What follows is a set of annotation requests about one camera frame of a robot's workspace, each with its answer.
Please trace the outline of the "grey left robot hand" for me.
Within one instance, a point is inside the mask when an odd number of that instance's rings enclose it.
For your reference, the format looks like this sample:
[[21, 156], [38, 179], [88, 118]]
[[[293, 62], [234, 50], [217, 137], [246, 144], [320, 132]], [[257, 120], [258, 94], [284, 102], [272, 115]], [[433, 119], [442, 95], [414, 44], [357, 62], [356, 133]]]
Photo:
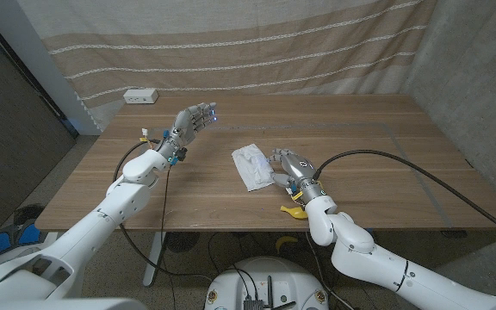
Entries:
[[158, 152], [168, 158], [190, 144], [198, 132], [217, 120], [214, 111], [216, 105], [216, 102], [202, 102], [181, 110], [172, 123], [169, 134], [158, 148]]

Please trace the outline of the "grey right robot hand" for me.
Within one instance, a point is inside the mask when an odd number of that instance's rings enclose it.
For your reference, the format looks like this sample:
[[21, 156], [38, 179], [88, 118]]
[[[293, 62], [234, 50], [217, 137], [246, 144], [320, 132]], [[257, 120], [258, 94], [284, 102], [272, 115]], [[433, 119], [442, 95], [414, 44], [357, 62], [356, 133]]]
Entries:
[[289, 149], [273, 149], [268, 157], [270, 163], [278, 162], [283, 173], [271, 172], [276, 185], [285, 188], [294, 200], [308, 204], [312, 199], [325, 195], [322, 186], [313, 179], [316, 169], [313, 163]]

